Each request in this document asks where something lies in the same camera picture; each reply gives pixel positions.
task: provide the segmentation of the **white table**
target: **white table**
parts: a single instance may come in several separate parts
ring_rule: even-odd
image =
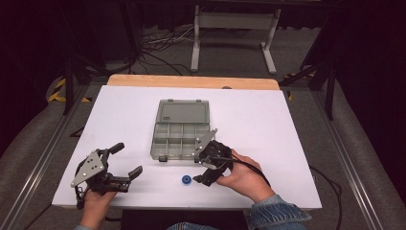
[[[119,142],[125,148],[110,155],[110,173],[127,176],[142,165],[144,172],[120,193],[111,206],[123,209],[242,210],[252,201],[234,191],[195,181],[185,186],[183,175],[206,168],[192,161],[153,160],[150,146],[161,99],[208,100],[215,139],[260,162],[273,189],[301,208],[321,208],[305,154],[280,90],[104,86],[57,188],[53,204],[76,207],[70,184],[80,161],[94,149]]]

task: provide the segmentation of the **person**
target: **person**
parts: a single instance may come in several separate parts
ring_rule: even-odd
[[[233,157],[247,162],[260,170],[258,162],[248,156],[240,155],[232,149]],[[264,178],[248,167],[233,163],[233,170],[228,176],[220,176],[217,184],[233,189],[254,201],[251,210],[245,215],[249,229],[259,230],[302,230],[302,221],[310,220],[311,216],[294,204],[287,203],[265,182]],[[110,201],[117,193],[108,192],[104,195],[89,190],[85,196],[83,215],[75,230],[101,229]],[[196,223],[181,222],[168,230],[215,230],[210,226]]]

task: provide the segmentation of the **wooden table edge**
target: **wooden table edge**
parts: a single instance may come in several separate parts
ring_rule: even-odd
[[[273,79],[218,78],[162,75],[112,75],[107,85],[180,88],[280,90]]]

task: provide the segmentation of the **human hand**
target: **human hand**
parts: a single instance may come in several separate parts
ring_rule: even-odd
[[[250,157],[239,155],[234,149],[232,149],[232,154],[233,158],[247,162],[261,170],[259,163]],[[251,198],[256,203],[275,194],[262,176],[237,162],[233,163],[233,170],[230,175],[220,176],[217,179],[217,184],[229,187],[237,193]]]
[[[80,225],[91,229],[101,229],[110,201],[116,194],[117,192],[107,192],[101,195],[89,189],[84,197],[84,208]]]

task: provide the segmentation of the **metal frame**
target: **metal frame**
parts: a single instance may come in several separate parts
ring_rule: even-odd
[[[269,52],[269,48],[271,47],[271,42],[278,25],[280,14],[281,10],[275,10],[275,13],[273,14],[202,12],[200,11],[199,6],[195,6],[194,43],[191,70],[193,72],[197,72],[199,68],[200,28],[267,30],[267,39],[260,45],[268,71],[271,75],[275,75],[277,70],[275,68],[271,53]]]
[[[31,198],[33,197],[36,188],[39,185],[39,182],[42,179],[42,176],[45,174],[49,164],[51,163],[52,158],[56,152],[56,148],[59,144],[59,140],[65,128],[68,126],[73,115],[75,114],[76,109],[79,106],[81,99],[84,97],[88,86],[82,85],[79,88],[79,91],[73,102],[73,106],[70,109],[69,113],[66,116],[62,116],[60,119],[54,134],[51,137],[51,140],[48,142],[47,147],[42,152],[38,162],[36,163],[33,171],[28,176],[23,189],[21,190],[18,198],[12,205],[9,213],[7,214],[3,224],[0,229],[15,229],[20,221],[22,215],[24,214]]]
[[[343,167],[344,173],[347,176],[352,191],[355,195],[356,200],[358,201],[358,205],[361,208],[362,214],[364,215],[369,228],[376,230],[383,229],[379,217],[377,216],[377,213],[372,206],[371,200],[368,197],[364,184],[358,176],[358,173],[356,172],[356,169],[350,159],[349,153],[347,152],[346,147],[341,140],[340,134],[338,133],[334,123],[324,112],[324,102],[321,93],[313,92],[312,96],[322,114],[323,120],[327,126],[327,130],[335,143],[335,146],[339,153],[338,158],[341,162],[341,166]]]

